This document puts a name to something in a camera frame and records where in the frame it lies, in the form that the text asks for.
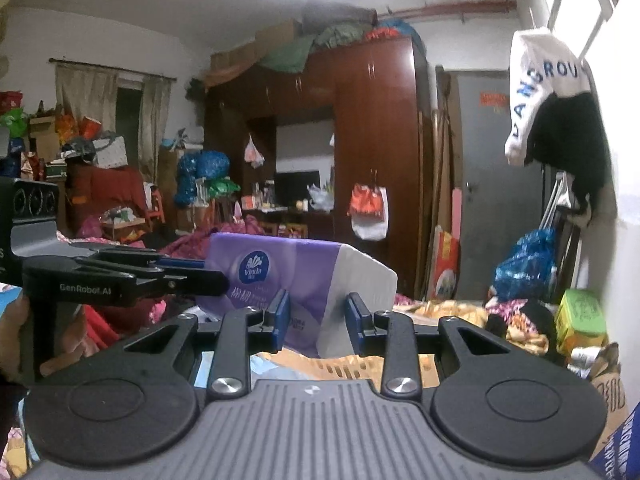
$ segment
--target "vinda logo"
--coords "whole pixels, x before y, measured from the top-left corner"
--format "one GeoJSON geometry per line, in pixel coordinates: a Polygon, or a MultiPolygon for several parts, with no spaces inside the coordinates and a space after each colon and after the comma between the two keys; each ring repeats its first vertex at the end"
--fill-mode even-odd
{"type": "Polygon", "coordinates": [[[254,251],[244,257],[240,263],[238,278],[242,283],[263,282],[269,273],[269,257],[262,251],[254,251]]]}
{"type": "Polygon", "coordinates": [[[65,283],[60,283],[60,291],[75,292],[76,294],[99,294],[101,296],[111,295],[111,289],[104,286],[66,285],[65,283]]]}

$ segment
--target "white bag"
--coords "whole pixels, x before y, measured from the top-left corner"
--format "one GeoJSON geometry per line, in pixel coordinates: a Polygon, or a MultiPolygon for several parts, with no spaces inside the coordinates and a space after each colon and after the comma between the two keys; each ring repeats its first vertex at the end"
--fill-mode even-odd
{"type": "Polygon", "coordinates": [[[111,137],[94,140],[94,166],[103,170],[121,168],[127,165],[127,149],[124,137],[111,137]]]}
{"type": "Polygon", "coordinates": [[[250,163],[254,169],[264,164],[264,157],[255,147],[251,134],[249,134],[249,143],[244,149],[244,161],[250,163]]]}
{"type": "Polygon", "coordinates": [[[385,205],[383,219],[358,214],[351,215],[351,229],[360,240],[378,242],[386,238],[386,232],[389,229],[389,200],[386,196],[386,187],[379,187],[378,189],[385,205]]]}

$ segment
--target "human hand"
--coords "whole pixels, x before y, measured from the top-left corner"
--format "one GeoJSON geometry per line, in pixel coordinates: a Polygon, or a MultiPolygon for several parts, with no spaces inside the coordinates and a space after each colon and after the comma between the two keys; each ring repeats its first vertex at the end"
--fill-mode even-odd
{"type": "MultiPolygon", "coordinates": [[[[20,296],[9,303],[0,316],[0,372],[12,383],[20,383],[20,328],[29,317],[29,298],[20,296]]],[[[82,355],[91,355],[97,350],[86,338],[84,309],[66,329],[62,337],[63,354],[43,363],[40,373],[51,375],[80,360],[82,355]]]]}

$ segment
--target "blue logo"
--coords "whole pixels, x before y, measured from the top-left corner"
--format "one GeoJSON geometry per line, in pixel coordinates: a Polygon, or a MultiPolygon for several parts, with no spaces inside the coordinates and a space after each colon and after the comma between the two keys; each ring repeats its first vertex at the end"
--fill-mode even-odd
{"type": "Polygon", "coordinates": [[[254,251],[240,263],[238,278],[245,285],[263,282],[269,273],[269,257],[262,251],[254,251]]]}

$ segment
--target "purple tissue package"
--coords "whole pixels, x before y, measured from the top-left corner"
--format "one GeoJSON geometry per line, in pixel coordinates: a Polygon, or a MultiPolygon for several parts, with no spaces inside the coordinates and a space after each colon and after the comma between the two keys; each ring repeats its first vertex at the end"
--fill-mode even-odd
{"type": "Polygon", "coordinates": [[[216,233],[207,269],[220,270],[230,287],[221,298],[200,297],[205,312],[223,316],[246,306],[265,308],[284,288],[291,300],[285,344],[308,357],[353,354],[344,323],[344,299],[357,292],[370,311],[393,307],[398,277],[351,246],[319,240],[216,233]]]}
{"type": "Polygon", "coordinates": [[[610,437],[591,465],[611,480],[640,479],[640,404],[610,437]]]}

